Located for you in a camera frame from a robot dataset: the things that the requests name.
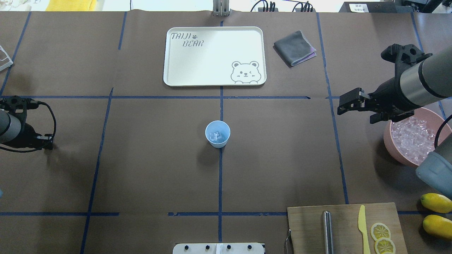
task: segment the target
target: metal cylinder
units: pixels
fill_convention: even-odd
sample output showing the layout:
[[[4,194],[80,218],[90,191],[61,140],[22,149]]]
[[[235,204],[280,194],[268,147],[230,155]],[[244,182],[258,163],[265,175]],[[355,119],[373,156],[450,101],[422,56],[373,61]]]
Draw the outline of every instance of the metal cylinder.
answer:
[[[436,94],[452,96],[452,46],[425,59],[422,76],[427,86]]]
[[[418,63],[404,71],[402,76],[400,76],[400,88],[410,102],[419,106],[425,106],[437,102],[441,98],[434,96],[425,89],[419,77],[420,68],[421,63]]]
[[[425,106],[452,96],[452,47],[404,71],[400,88],[412,103]]]
[[[15,139],[21,128],[22,125],[17,118],[0,110],[0,143]]]

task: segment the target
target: folded napkin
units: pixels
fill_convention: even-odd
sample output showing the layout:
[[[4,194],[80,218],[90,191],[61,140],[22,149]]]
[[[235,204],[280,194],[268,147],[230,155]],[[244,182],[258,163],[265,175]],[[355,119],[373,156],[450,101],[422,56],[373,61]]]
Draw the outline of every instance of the folded napkin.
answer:
[[[301,31],[296,31],[274,43],[276,51],[290,66],[317,56],[316,49],[306,40]]]
[[[46,11],[93,11],[97,0],[50,0]]]

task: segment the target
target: wooden cutting board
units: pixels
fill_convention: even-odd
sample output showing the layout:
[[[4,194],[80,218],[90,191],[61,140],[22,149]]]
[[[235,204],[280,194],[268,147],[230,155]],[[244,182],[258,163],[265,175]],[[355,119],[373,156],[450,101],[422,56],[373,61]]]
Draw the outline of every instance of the wooden cutting board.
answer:
[[[371,254],[377,254],[370,228],[380,222],[388,226],[396,254],[407,254],[405,240],[394,203],[362,204],[366,207],[366,225]],[[334,254],[363,253],[363,236],[358,229],[358,213],[361,204],[314,207],[288,207],[289,228],[292,230],[294,254],[323,254],[324,233],[322,212],[331,213]]]

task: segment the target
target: metal tongs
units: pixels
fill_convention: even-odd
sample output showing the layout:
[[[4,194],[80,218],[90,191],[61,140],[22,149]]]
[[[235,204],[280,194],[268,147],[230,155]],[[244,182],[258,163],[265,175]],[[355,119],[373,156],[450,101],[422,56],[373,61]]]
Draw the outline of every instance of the metal tongs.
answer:
[[[287,243],[291,239],[291,234],[292,234],[292,230],[290,230],[290,228],[289,228],[289,232],[287,232],[286,241],[284,242],[284,254],[287,254]]]
[[[325,240],[325,254],[334,254],[333,230],[331,227],[331,213],[329,211],[323,211],[322,224]]]

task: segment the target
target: electrical cable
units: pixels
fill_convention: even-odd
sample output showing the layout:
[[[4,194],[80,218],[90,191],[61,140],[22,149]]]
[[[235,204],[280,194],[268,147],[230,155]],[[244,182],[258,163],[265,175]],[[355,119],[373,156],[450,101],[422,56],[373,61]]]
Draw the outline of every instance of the electrical cable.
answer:
[[[435,143],[434,143],[435,148],[438,147],[439,134],[441,133],[441,130],[443,130],[444,126],[446,126],[447,122],[449,122],[451,119],[452,119],[452,115],[450,115],[446,120],[444,120],[444,122],[441,124],[438,131],[436,132]]]
[[[308,5],[306,12],[312,12],[313,9],[312,4],[309,1],[306,1],[306,4]]]
[[[250,12],[252,12],[253,9],[254,9],[254,7],[256,7],[256,5],[257,5],[258,3],[260,3],[260,2],[263,2],[263,3],[264,3],[264,8],[263,8],[264,11],[265,11],[265,9],[268,9],[268,2],[267,2],[266,0],[259,0],[259,1],[257,1],[257,2],[253,5],[253,7],[251,8],[251,11],[250,11]]]
[[[52,137],[47,142],[45,142],[44,145],[42,145],[42,146],[40,146],[38,148],[32,149],[32,150],[24,150],[24,151],[23,150],[13,150],[13,149],[9,149],[9,148],[2,147],[2,146],[0,146],[0,150],[5,150],[5,151],[8,151],[8,152],[14,152],[14,153],[31,153],[31,152],[34,152],[34,151],[41,150],[42,148],[44,148],[45,146],[47,146],[49,143],[51,143],[53,141],[53,138],[55,137],[55,133],[57,131],[57,129],[56,129],[57,128],[57,120],[55,118],[55,114],[53,113],[52,109],[50,108],[50,106],[47,103],[42,102],[42,101],[37,101],[37,103],[38,103],[38,105],[46,106],[49,109],[50,114],[52,115],[52,118],[53,118],[53,134],[52,134]]]
[[[302,3],[302,2],[298,2],[298,3],[293,7],[292,12],[295,11],[295,8],[297,7],[297,5],[301,5],[301,10],[303,10],[303,3]]]
[[[302,12],[306,12],[306,11],[307,11],[307,8],[308,8],[308,6],[309,6],[309,1],[306,1],[306,3],[305,3],[305,7],[303,8]]]

